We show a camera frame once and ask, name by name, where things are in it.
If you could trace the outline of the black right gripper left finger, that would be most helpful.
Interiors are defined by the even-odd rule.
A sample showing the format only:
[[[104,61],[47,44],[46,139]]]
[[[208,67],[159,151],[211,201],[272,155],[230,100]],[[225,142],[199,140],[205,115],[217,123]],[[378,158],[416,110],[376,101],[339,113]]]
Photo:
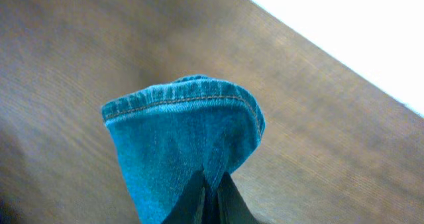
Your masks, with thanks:
[[[202,224],[205,186],[204,171],[195,171],[162,224]]]

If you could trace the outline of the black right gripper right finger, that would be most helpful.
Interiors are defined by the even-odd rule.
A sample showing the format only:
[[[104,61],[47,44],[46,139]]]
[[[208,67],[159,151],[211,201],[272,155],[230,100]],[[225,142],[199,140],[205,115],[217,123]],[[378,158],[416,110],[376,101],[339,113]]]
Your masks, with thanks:
[[[260,224],[250,212],[228,172],[221,179],[217,199],[220,224]]]

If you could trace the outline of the blue denim jeans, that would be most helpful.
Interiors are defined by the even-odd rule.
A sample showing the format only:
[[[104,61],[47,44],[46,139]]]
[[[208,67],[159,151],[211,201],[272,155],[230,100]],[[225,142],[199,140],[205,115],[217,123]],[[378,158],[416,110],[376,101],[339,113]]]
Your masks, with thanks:
[[[202,223],[220,223],[217,189],[260,144],[265,120],[243,87],[197,75],[102,106],[142,223],[162,223],[195,171],[205,175]]]

